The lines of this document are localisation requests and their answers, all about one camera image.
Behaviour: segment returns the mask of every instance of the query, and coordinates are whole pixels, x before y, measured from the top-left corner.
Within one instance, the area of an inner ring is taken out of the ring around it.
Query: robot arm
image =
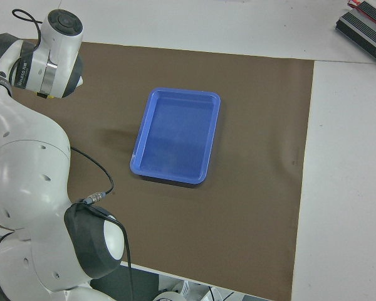
[[[110,213],[71,204],[70,143],[53,120],[11,97],[11,85],[65,97],[82,84],[80,20],[49,13],[38,47],[0,34],[0,300],[113,300],[80,287],[114,269],[123,233]]]

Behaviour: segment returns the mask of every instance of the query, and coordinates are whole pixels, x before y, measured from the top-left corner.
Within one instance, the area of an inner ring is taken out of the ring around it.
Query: brown mat
[[[113,175],[101,206],[126,227],[132,261],[272,300],[289,300],[313,61],[84,43],[84,84],[66,99],[16,89],[73,146]],[[129,163],[155,87],[216,92],[221,109],[207,179],[146,181]],[[70,198],[107,189],[73,154]]]

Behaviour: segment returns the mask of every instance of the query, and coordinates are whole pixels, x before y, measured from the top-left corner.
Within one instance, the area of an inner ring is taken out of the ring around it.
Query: blue tray
[[[133,150],[135,174],[199,184],[205,180],[220,97],[212,92],[156,88]]]

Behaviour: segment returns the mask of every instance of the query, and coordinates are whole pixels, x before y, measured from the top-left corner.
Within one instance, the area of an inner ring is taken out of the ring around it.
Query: cable connector
[[[82,202],[87,205],[95,204],[99,202],[101,199],[104,199],[106,196],[106,193],[102,191],[101,193],[93,193],[87,198],[83,199]]]

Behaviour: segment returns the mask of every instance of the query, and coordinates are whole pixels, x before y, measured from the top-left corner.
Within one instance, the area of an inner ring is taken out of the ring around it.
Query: white tabletop
[[[0,33],[35,38],[11,10],[60,6],[84,41],[316,60],[292,300],[376,300],[376,62],[334,30],[346,3],[1,1]]]

